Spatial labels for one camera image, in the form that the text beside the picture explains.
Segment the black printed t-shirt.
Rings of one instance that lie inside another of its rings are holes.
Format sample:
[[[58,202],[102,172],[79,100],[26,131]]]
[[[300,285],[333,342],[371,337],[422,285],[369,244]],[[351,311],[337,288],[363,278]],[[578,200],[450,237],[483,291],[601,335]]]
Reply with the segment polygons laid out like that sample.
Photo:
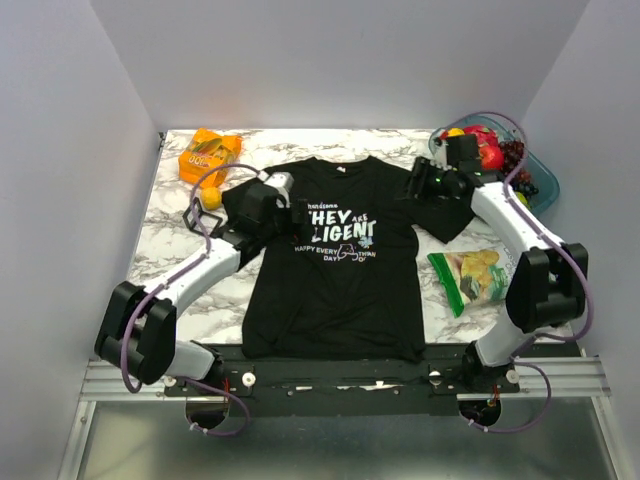
[[[242,324],[248,358],[421,359],[425,347],[416,232],[455,239],[466,198],[410,200],[408,170],[375,157],[278,166],[309,223],[264,252]]]

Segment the black brooch display box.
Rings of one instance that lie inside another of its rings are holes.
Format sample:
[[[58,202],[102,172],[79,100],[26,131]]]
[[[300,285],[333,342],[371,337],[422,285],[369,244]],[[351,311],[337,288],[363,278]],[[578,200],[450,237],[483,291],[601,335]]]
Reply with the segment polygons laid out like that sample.
[[[184,210],[182,219],[190,232],[202,237],[213,237],[224,222],[223,217],[204,209],[198,197]]]

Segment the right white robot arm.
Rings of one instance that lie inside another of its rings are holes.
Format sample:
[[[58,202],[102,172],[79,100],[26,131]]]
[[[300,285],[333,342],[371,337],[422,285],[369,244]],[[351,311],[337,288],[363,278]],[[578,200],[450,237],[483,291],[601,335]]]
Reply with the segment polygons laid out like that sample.
[[[415,159],[404,199],[467,201],[517,262],[503,313],[488,333],[466,348],[462,359],[462,384],[480,392],[505,377],[515,356],[537,339],[551,338],[552,329],[583,318],[583,329],[572,338],[579,340],[588,333],[594,314],[588,252],[548,230],[517,199],[509,178],[498,170],[483,169],[475,136],[447,137],[440,149],[445,166],[424,157]]]

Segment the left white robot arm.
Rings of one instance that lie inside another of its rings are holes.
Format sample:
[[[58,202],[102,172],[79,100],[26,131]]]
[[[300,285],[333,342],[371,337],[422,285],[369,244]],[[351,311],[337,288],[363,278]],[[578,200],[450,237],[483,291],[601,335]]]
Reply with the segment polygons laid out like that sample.
[[[213,349],[177,339],[177,321],[212,286],[240,271],[272,240],[305,223],[306,203],[293,200],[289,173],[260,173],[204,246],[172,270],[137,286],[113,290],[94,344],[95,354],[121,370],[125,381],[150,385],[164,376],[187,378],[201,395],[222,380]]]

